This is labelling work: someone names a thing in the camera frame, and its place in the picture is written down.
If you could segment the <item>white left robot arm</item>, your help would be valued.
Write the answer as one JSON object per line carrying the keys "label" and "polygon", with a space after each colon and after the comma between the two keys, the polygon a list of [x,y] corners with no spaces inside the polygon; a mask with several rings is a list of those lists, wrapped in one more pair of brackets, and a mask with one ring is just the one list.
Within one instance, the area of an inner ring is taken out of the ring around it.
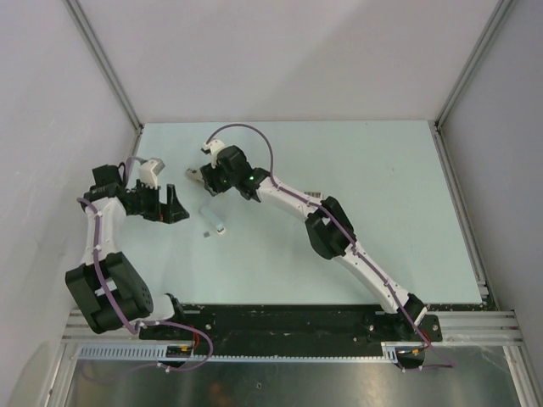
{"label": "white left robot arm", "polygon": [[93,185],[78,203],[87,217],[87,242],[78,267],[65,275],[65,284],[90,329],[102,334],[125,327],[137,335],[157,325],[168,338],[181,337],[187,317],[176,311],[169,293],[154,295],[120,247],[120,229],[129,216],[163,224],[188,218],[174,185],[160,200],[161,159],[142,160],[134,187],[127,186],[127,165],[106,164],[93,169]]}

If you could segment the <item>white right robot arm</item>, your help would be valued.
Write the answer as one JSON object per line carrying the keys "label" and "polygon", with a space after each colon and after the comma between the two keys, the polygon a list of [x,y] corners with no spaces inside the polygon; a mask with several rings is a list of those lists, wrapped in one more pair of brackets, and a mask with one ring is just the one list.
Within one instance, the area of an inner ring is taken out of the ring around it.
{"label": "white right robot arm", "polygon": [[383,311],[393,315],[391,329],[399,339],[411,340],[422,330],[427,306],[371,259],[337,199],[318,199],[284,185],[270,171],[251,167],[236,146],[212,141],[202,151],[210,156],[210,163],[201,167],[200,173],[211,195],[234,188],[247,200],[270,204],[302,221],[313,250],[351,272],[378,300]]}

